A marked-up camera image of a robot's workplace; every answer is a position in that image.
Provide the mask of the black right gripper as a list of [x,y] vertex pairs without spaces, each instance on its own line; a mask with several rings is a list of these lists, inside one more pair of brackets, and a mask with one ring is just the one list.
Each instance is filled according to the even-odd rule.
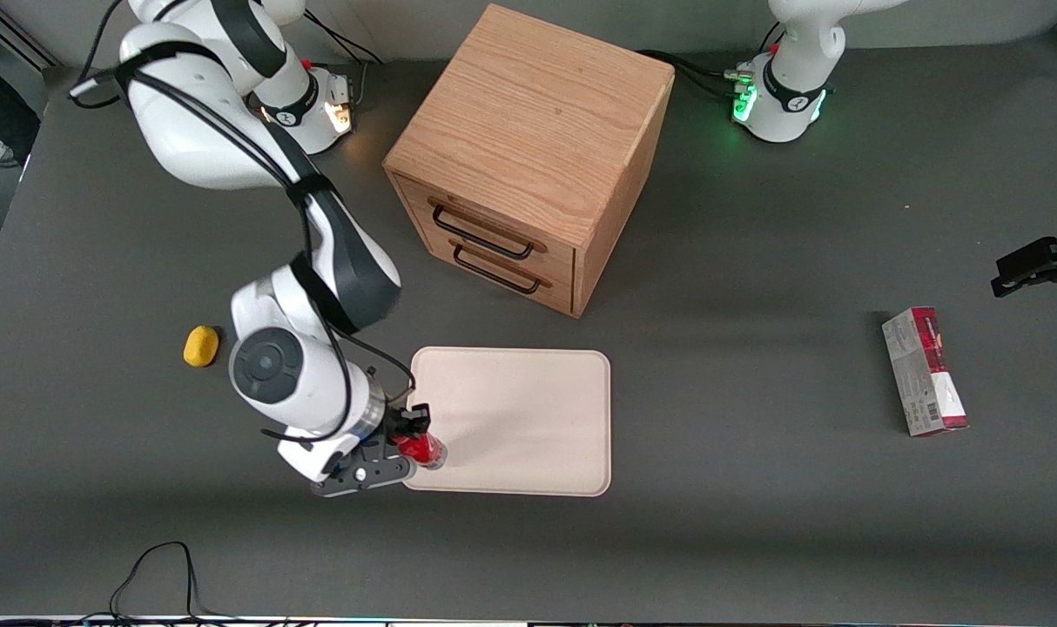
[[381,421],[382,448],[386,457],[390,460],[409,459],[409,442],[413,437],[428,434],[430,424],[432,413],[427,402],[405,410],[405,417],[398,408],[386,408]]

